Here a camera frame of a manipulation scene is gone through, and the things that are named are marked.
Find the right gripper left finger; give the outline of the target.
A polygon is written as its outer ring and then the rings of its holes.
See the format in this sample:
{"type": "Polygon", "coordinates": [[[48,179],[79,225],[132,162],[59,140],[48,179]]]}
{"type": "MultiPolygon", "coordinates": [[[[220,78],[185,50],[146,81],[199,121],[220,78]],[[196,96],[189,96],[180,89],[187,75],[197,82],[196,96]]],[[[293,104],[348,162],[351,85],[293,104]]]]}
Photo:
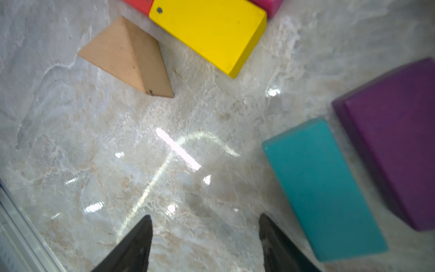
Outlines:
{"type": "Polygon", "coordinates": [[[152,237],[152,219],[145,215],[93,272],[146,272],[152,237]]]}

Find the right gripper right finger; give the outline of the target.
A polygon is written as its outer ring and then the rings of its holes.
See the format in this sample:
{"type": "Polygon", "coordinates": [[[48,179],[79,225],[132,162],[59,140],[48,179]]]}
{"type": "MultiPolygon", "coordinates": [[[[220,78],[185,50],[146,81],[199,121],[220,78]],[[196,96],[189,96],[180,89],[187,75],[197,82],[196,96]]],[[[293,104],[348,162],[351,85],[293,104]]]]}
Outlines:
{"type": "Polygon", "coordinates": [[[259,239],[267,272],[320,272],[264,213],[259,217],[259,239]]]}

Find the teal rectangular block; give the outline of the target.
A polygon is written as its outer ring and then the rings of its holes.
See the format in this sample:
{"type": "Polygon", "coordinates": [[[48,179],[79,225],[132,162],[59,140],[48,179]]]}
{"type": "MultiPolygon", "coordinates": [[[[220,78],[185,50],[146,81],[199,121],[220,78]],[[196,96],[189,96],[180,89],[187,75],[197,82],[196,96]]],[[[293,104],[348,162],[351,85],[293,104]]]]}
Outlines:
{"type": "Polygon", "coordinates": [[[324,119],[262,143],[320,262],[386,252],[387,242],[324,119]]]}

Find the tan wooden block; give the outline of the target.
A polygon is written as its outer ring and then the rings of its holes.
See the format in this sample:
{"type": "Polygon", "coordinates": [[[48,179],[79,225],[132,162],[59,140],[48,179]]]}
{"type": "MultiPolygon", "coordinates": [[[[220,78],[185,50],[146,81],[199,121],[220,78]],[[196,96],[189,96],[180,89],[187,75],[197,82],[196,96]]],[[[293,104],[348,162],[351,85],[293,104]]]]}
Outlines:
{"type": "Polygon", "coordinates": [[[158,41],[123,16],[78,56],[147,95],[174,97],[158,41]]]}

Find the yellow block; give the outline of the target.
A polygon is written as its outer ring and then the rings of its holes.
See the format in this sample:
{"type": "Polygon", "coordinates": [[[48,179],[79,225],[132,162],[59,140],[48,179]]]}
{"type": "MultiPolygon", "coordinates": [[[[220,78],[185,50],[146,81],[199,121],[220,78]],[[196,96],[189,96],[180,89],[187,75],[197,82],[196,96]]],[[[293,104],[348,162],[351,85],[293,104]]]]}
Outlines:
{"type": "Polygon", "coordinates": [[[154,1],[149,17],[232,79],[267,26],[250,1],[154,1]]]}

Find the magenta block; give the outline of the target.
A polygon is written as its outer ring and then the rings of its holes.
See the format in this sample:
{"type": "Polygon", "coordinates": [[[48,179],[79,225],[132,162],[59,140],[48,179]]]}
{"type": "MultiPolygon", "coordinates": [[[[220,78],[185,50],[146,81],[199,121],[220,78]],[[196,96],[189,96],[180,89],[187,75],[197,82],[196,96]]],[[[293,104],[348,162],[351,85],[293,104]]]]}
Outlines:
{"type": "Polygon", "coordinates": [[[250,0],[250,2],[265,10],[267,17],[273,19],[284,0],[250,0]]]}

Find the red block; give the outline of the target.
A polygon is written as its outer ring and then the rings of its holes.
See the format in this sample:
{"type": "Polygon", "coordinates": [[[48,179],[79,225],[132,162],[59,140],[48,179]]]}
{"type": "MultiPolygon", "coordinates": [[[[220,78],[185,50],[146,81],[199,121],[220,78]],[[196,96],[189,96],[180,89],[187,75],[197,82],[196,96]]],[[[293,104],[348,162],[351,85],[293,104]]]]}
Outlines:
{"type": "Polygon", "coordinates": [[[149,12],[152,8],[154,0],[123,0],[133,8],[145,14],[147,17],[149,16],[149,12]]]}

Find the purple block upper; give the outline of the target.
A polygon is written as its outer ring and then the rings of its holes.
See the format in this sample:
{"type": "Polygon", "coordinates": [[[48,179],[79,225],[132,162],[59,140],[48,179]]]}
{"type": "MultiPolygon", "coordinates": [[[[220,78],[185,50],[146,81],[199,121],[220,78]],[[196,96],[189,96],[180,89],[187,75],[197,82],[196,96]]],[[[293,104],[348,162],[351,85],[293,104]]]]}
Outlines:
{"type": "Polygon", "coordinates": [[[388,71],[332,106],[390,210],[434,230],[435,60],[388,71]]]}

